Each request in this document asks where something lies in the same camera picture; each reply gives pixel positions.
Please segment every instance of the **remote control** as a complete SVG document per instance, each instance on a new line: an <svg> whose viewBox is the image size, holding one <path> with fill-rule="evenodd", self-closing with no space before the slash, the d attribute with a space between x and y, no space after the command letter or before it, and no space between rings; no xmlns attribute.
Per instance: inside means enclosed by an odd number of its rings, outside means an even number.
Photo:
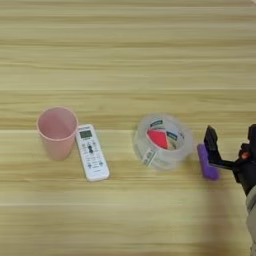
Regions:
<svg viewBox="0 0 256 256"><path fill-rule="evenodd" d="M109 169L94 127L91 124L79 126L76 141L86 178L89 181L107 179Z"/></svg>

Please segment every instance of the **remote display screen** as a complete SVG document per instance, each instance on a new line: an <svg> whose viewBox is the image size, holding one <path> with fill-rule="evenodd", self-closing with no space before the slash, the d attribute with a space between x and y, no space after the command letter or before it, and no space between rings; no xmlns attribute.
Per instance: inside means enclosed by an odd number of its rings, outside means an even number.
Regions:
<svg viewBox="0 0 256 256"><path fill-rule="evenodd" d="M83 131L83 132L80 132L80 136L82 139L90 138L90 137L92 137L92 132L91 131Z"/></svg>

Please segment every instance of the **clear tape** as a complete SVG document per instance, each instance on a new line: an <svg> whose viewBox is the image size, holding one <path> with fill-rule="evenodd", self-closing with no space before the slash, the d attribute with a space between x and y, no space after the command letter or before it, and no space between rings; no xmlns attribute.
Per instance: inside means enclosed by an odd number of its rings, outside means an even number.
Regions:
<svg viewBox="0 0 256 256"><path fill-rule="evenodd" d="M147 131L165 130L168 149L154 144ZM194 148L191 131L176 118L167 114L151 114L144 117L138 124L134 136L134 150L137 157L147 166L158 170L177 168Z"/></svg>

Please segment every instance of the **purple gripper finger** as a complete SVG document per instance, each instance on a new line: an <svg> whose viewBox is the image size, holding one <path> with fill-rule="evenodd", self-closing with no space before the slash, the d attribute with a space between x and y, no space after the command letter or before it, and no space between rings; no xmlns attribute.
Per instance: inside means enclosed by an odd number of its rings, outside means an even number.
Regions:
<svg viewBox="0 0 256 256"><path fill-rule="evenodd" d="M201 163L202 174L206 179L218 180L219 172L216 167L209 165L208 153L204 144L199 144L197 146L198 156Z"/></svg>

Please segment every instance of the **remote button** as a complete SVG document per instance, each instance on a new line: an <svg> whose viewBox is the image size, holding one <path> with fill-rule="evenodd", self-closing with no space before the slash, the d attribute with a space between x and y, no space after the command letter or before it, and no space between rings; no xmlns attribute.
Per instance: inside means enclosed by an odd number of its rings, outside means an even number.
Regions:
<svg viewBox="0 0 256 256"><path fill-rule="evenodd" d="M92 150L92 146L91 146L91 145L88 146L88 149L89 149L89 152L90 152L91 154L93 154L93 150Z"/></svg>

